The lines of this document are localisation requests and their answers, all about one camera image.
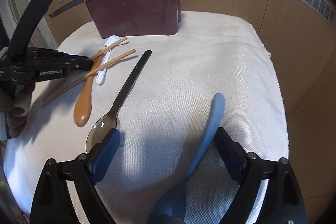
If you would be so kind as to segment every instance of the chopstick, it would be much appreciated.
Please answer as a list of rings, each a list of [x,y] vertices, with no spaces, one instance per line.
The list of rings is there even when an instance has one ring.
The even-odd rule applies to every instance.
[[[57,94],[55,94],[53,97],[51,97],[49,100],[45,101],[41,107],[45,107],[47,104],[49,104],[50,102],[52,102],[53,100],[55,100],[57,97],[61,96],[63,93],[67,92],[68,90],[72,89],[74,86],[78,85],[80,82],[84,81],[85,79],[87,79],[88,77],[90,77],[91,75],[94,75],[95,73],[97,73],[98,71],[112,65],[113,63],[118,62],[119,60],[125,58],[126,56],[129,56],[131,54],[135,53],[135,49],[130,50],[128,52],[125,52],[124,54],[110,60],[109,62],[101,65],[100,67],[94,69],[94,70],[90,70],[90,72],[88,72],[87,74],[85,74],[84,76],[82,76],[81,78],[77,79],[76,81],[74,81],[73,83],[71,83],[70,85],[66,86],[64,89],[62,89],[60,92],[58,92]]]
[[[95,60],[97,57],[101,56],[102,54],[106,53],[107,51],[109,51],[110,49],[113,49],[114,47],[118,46],[120,43],[126,41],[128,38],[127,37],[123,37],[121,39],[119,39],[118,41],[112,43],[110,46],[106,47],[103,50],[98,51],[94,56],[92,56],[90,59],[91,60]],[[79,72],[78,70],[73,71],[72,73],[70,73],[66,78],[63,78],[62,80],[60,80],[48,93],[47,95],[43,98],[43,101],[46,101],[48,99],[48,97],[54,93],[55,90],[58,90],[71,76],[75,75],[77,72]]]

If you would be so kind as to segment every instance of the bolt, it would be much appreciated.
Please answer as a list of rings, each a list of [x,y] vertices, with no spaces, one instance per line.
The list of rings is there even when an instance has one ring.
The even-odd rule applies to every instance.
[[[87,158],[87,154],[85,154],[85,153],[82,153],[78,156],[79,160],[85,160],[86,158]]]
[[[255,160],[257,158],[257,154],[254,152],[248,152],[247,156],[252,160]]]
[[[288,159],[286,158],[281,158],[280,161],[282,164],[288,164]]]
[[[47,165],[52,165],[55,163],[55,160],[54,159],[48,159],[47,160]]]

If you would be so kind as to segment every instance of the purple plastic container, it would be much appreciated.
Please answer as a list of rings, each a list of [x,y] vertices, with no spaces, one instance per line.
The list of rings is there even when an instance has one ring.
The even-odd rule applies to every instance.
[[[85,0],[102,38],[172,35],[178,32],[180,0]]]

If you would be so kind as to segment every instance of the table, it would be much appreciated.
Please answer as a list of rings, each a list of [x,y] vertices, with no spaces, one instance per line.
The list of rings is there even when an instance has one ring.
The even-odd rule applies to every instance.
[[[89,22],[65,39],[59,50],[92,56],[103,43]],[[145,50],[153,54],[118,115],[121,145],[104,180],[96,185],[118,224],[145,223],[155,201],[179,181],[198,147],[216,92],[226,98],[221,126],[234,141],[263,159],[288,158],[278,80],[252,25],[228,15],[182,12],[176,35],[129,37],[129,43],[113,49],[111,58],[133,48],[137,57],[109,68],[102,86],[94,82],[92,114],[83,128],[73,122],[83,84],[43,109],[41,98],[54,83],[37,84],[26,129],[8,141],[4,161],[8,183],[23,211],[30,212],[48,158],[66,161],[85,152],[91,127],[108,112]],[[80,222],[87,223],[73,183],[68,186]],[[263,181],[247,223],[255,222],[266,186]],[[219,223],[237,190],[211,145],[188,184],[185,222]]]

